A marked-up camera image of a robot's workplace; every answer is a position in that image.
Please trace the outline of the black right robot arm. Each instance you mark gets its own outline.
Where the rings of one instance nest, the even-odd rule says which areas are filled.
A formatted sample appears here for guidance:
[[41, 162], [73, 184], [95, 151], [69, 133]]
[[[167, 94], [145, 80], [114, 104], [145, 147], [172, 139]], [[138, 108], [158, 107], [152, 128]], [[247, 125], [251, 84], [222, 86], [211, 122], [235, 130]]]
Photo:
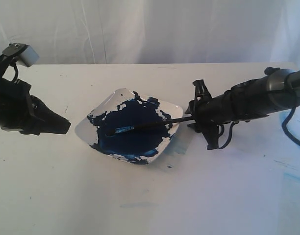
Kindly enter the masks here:
[[216, 97], [210, 94], [203, 80], [193, 82], [195, 96], [185, 113], [194, 118], [194, 123], [188, 127], [203, 134], [208, 150], [226, 148], [233, 127], [240, 121], [250, 122], [284, 110], [290, 113], [282, 122], [282, 130], [300, 146], [300, 140], [287, 128], [300, 106], [300, 71], [267, 67], [264, 73], [263, 78], [237, 84]]

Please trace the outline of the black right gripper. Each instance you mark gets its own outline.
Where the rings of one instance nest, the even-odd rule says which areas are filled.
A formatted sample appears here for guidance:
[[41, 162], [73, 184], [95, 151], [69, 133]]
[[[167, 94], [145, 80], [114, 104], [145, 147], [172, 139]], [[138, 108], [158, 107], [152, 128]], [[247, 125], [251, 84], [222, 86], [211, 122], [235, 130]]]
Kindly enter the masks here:
[[196, 115], [198, 120], [187, 126], [196, 133], [203, 134], [208, 150], [219, 149], [219, 138], [225, 130], [222, 124], [238, 120], [238, 95], [225, 92], [211, 99], [211, 94], [203, 79], [195, 80], [193, 85], [195, 87], [194, 99], [189, 102], [185, 114]]

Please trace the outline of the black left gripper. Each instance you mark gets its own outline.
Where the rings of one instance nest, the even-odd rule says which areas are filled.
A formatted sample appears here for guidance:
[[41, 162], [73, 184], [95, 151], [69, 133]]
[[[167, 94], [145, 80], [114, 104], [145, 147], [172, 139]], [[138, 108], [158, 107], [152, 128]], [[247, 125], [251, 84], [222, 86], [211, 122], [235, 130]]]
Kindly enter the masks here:
[[0, 127], [22, 133], [67, 134], [71, 123], [29, 94], [31, 85], [20, 80], [17, 63], [30, 67], [33, 57], [0, 56]]

